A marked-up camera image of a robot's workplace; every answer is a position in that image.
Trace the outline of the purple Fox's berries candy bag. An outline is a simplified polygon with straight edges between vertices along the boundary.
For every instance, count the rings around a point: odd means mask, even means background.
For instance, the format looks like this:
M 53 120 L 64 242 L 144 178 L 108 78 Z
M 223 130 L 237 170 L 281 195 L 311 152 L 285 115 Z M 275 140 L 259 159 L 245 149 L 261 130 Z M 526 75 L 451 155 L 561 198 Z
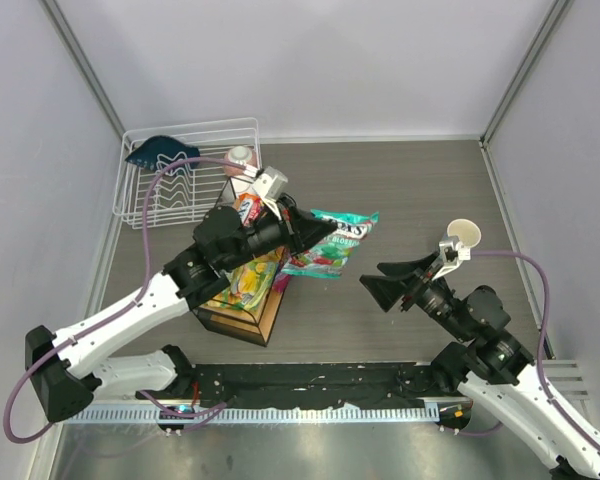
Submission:
M 291 280 L 292 276 L 286 273 L 278 273 L 272 283 L 272 290 L 277 292 L 277 293 L 283 293 L 290 280 Z

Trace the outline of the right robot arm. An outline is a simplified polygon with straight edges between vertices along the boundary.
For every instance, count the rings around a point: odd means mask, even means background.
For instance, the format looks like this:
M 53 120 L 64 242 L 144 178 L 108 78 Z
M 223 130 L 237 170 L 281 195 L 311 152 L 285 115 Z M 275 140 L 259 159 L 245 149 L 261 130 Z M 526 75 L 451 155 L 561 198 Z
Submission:
M 468 249 L 440 248 L 411 262 L 380 263 L 362 285 L 383 311 L 418 306 L 454 340 L 432 361 L 438 385 L 486 409 L 522 440 L 555 479 L 600 479 L 600 430 L 568 404 L 506 326 L 511 318 L 489 286 L 456 298 L 444 277 Z

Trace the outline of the green Fox's candy bag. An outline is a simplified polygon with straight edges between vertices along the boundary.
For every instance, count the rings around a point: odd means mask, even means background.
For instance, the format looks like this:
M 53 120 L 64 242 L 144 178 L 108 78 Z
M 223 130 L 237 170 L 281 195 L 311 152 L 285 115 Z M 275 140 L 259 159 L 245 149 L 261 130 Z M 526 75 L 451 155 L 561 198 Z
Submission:
M 229 275 L 229 286 L 205 304 L 255 314 L 271 288 L 287 249 L 279 247 L 236 268 Z

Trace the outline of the white cup in rack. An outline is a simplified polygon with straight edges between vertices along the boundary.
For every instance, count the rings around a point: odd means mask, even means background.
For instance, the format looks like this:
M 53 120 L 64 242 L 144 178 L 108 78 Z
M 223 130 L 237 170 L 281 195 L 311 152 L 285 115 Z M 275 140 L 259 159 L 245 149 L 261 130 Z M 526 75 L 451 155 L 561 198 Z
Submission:
M 233 189 L 234 197 L 238 198 L 243 194 L 253 193 L 253 182 L 254 179 L 248 176 L 233 176 L 230 178 L 231 187 Z

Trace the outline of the pink ceramic bowl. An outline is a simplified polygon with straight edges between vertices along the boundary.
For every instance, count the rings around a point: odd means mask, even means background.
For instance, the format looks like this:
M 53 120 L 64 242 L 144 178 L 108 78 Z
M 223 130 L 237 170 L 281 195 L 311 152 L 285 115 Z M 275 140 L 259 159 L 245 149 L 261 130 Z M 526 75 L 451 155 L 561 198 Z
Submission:
M 228 177 L 242 175 L 244 170 L 240 166 L 250 165 L 256 167 L 258 165 L 256 152 L 248 146 L 235 146 L 229 149 L 224 159 L 227 165 L 223 169 Z

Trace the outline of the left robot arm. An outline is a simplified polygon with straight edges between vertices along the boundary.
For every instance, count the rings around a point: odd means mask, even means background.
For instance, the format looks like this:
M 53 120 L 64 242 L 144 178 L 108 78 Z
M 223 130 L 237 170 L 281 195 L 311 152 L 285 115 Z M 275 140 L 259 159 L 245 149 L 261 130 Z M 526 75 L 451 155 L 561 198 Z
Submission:
M 162 271 L 122 300 L 80 322 L 25 336 L 25 372 L 46 419 L 67 420 L 112 389 L 179 393 L 191 364 L 175 347 L 146 357 L 113 353 L 156 326 L 212 300 L 230 285 L 236 269 L 278 249 L 303 253 L 336 229 L 334 222 L 299 209 L 283 195 L 277 211 L 264 208 L 250 224 L 236 209 L 216 206 L 193 230 L 193 243 Z

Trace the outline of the light blue mug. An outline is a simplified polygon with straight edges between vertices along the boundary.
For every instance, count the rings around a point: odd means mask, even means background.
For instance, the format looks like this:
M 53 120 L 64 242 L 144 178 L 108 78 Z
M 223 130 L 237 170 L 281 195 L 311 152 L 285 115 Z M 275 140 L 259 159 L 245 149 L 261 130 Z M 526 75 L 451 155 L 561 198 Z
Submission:
M 464 218 L 452 220 L 447 226 L 446 235 L 457 237 L 469 249 L 475 248 L 482 239 L 482 232 L 479 226 L 473 221 Z

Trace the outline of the dark blue plate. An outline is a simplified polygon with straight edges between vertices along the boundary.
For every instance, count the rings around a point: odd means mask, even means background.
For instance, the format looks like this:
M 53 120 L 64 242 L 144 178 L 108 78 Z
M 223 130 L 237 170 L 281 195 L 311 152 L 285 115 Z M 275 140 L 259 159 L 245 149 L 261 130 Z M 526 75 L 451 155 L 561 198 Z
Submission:
M 141 169 L 156 172 L 178 160 L 199 156 L 200 151 L 194 146 L 186 145 L 171 136 L 156 135 L 133 149 L 124 161 Z

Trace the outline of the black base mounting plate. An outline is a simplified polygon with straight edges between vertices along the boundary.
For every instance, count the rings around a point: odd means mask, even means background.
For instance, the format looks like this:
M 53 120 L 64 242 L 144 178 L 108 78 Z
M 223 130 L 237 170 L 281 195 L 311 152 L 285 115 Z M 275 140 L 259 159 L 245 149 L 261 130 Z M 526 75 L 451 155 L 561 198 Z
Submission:
M 198 364 L 203 406 L 325 410 L 419 407 L 427 398 L 458 398 L 442 389 L 429 365 L 406 363 Z

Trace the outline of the teal Fox's candy bag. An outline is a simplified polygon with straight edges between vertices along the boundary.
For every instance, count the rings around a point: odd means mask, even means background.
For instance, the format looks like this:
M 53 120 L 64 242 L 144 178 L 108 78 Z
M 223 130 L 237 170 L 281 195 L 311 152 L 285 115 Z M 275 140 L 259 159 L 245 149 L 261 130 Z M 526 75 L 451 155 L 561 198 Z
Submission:
M 354 250 L 368 237 L 379 221 L 379 213 L 369 216 L 313 209 L 319 219 L 329 221 L 337 228 L 311 249 L 291 257 L 281 274 L 334 279 L 342 275 Z

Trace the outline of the orange Fox's fruits candy bag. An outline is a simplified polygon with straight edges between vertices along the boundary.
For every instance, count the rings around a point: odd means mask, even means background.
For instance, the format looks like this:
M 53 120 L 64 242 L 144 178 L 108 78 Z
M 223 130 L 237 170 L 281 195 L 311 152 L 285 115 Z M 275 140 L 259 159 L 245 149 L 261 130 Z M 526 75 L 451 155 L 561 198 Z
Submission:
M 250 226 L 265 208 L 262 199 L 257 195 L 244 192 L 238 195 L 233 204 L 244 226 Z

